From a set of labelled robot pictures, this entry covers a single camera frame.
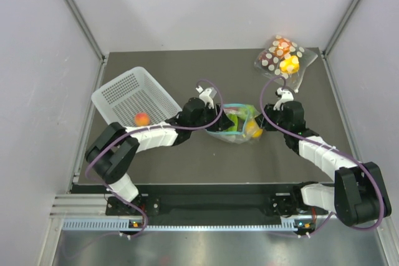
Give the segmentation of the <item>yellow fake lemon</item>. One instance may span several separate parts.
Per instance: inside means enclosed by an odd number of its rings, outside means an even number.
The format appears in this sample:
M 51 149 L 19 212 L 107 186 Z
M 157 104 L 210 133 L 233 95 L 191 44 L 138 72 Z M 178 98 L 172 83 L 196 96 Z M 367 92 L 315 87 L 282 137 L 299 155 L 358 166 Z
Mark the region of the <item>yellow fake lemon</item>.
M 245 132 L 250 138 L 259 138 L 263 133 L 263 129 L 252 119 L 246 123 Z

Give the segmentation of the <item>clear blue zip top bag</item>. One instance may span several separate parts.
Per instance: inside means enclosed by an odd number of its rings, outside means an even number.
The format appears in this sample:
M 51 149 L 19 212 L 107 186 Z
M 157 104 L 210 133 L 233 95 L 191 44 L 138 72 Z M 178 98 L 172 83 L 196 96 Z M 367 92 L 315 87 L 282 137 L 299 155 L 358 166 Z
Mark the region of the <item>clear blue zip top bag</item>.
M 210 132 L 207 131 L 207 133 L 209 135 L 211 135 L 212 137 L 215 137 L 219 140 L 228 142 L 228 143 L 234 143 L 234 144 L 242 144 L 245 142 L 252 142 L 255 140 L 258 140 L 259 138 L 250 138 L 246 132 L 245 132 L 245 127 L 246 127 L 246 123 L 249 120 L 254 119 L 255 117 L 257 117 L 260 113 L 256 110 L 256 108 L 253 105 L 247 105 L 247 104 L 241 104 L 241 103 L 229 103 L 229 104 L 224 104 L 223 105 L 223 110 L 224 107 L 247 107 L 248 109 L 251 110 L 251 114 L 248 115 L 246 118 L 241 118 L 239 115 L 238 117 L 240 117 L 240 119 L 242 119 L 242 131 L 241 132 L 228 132 L 228 131 L 222 131 L 222 132 Z

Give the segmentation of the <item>orange peach fake fruit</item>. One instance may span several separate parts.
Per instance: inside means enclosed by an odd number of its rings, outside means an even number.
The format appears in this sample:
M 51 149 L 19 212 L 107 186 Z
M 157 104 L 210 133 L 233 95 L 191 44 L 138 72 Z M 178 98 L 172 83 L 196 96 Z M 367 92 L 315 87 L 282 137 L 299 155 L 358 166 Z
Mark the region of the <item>orange peach fake fruit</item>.
M 133 120 L 136 126 L 148 126 L 151 123 L 149 115 L 145 112 L 137 113 Z

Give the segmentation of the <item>red fake apple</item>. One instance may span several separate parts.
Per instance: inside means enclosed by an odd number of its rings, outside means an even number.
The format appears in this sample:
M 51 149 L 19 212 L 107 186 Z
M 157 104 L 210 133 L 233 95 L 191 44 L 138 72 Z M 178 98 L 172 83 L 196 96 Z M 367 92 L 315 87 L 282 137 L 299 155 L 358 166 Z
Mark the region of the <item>red fake apple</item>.
M 239 115 L 240 108 L 238 108 L 238 107 L 224 107 L 224 112 L 227 115 Z

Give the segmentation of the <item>green fake pear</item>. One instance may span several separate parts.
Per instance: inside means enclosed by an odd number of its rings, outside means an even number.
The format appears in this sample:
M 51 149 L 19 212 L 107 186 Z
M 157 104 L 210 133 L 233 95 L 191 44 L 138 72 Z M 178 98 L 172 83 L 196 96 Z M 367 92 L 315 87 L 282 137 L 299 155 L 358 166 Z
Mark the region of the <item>green fake pear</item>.
M 241 117 L 241 118 L 246 118 L 248 115 L 250 115 L 251 114 L 251 110 L 250 109 L 248 109 L 247 107 L 241 107 L 239 110 L 238 110 L 238 115 Z

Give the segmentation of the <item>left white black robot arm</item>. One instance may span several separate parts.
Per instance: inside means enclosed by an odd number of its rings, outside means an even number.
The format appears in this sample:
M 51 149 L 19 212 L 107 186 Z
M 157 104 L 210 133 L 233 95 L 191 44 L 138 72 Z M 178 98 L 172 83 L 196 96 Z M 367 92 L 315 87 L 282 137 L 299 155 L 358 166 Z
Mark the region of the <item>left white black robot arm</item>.
M 192 131 L 205 129 L 219 133 L 233 125 L 222 105 L 211 105 L 194 97 L 176 116 L 156 125 L 130 128 L 111 123 L 87 149 L 85 159 L 108 189 L 120 198 L 120 207 L 134 214 L 140 210 L 142 200 L 127 171 L 137 153 L 180 145 L 191 137 Z

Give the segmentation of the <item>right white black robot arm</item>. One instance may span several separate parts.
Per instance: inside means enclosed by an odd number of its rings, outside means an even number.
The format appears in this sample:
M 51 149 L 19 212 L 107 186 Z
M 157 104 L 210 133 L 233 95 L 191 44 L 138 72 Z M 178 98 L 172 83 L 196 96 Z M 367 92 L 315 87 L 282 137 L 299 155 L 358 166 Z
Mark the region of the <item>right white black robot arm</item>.
M 256 117 L 266 131 L 280 131 L 286 145 L 300 157 L 321 169 L 334 182 L 303 183 L 291 197 L 296 212 L 306 213 L 313 206 L 332 212 L 348 227 L 369 221 L 380 223 L 392 213 L 385 182 L 379 166 L 362 163 L 328 145 L 306 126 L 300 102 L 267 104 Z

